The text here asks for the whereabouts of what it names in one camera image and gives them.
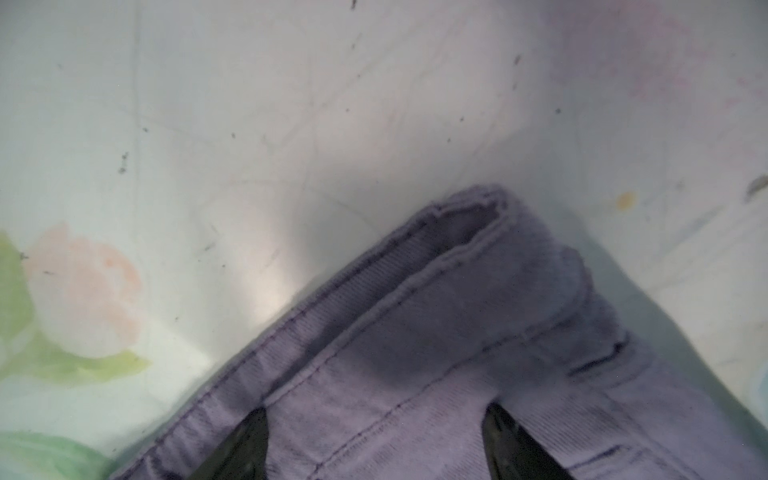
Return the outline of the purple trousers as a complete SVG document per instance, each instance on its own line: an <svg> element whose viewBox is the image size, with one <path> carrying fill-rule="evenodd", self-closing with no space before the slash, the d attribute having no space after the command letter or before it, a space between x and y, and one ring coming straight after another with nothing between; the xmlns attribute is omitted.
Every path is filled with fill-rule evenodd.
<svg viewBox="0 0 768 480"><path fill-rule="evenodd" d="M574 479L763 479L710 397L497 186L415 214L227 362L116 472L189 479L267 412L266 479L492 479L501 405Z"/></svg>

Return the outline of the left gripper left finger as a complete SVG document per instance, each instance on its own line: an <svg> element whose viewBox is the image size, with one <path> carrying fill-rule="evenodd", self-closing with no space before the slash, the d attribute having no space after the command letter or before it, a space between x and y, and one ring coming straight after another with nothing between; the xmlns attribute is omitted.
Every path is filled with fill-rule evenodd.
<svg viewBox="0 0 768 480"><path fill-rule="evenodd" d="M189 480L265 480L269 426L267 412L250 412Z"/></svg>

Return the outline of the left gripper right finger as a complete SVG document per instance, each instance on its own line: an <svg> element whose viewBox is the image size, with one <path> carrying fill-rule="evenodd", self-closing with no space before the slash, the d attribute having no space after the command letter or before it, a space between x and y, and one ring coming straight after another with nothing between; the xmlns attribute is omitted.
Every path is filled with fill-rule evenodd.
<svg viewBox="0 0 768 480"><path fill-rule="evenodd" d="M574 480L501 405L487 406L481 431L493 480Z"/></svg>

